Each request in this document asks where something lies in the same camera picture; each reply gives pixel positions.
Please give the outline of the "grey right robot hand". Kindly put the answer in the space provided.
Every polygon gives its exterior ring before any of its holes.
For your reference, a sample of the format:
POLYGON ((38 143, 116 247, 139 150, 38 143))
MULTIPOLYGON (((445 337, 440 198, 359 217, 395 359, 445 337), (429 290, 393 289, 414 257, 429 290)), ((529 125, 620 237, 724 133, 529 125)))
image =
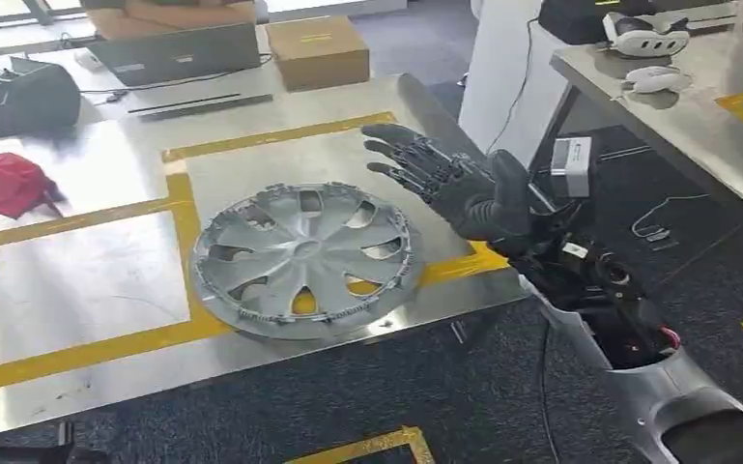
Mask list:
POLYGON ((361 133, 366 150, 392 161, 367 168, 418 196, 460 237, 493 244, 530 235, 529 175, 509 152, 482 163, 400 125, 368 125, 361 133))

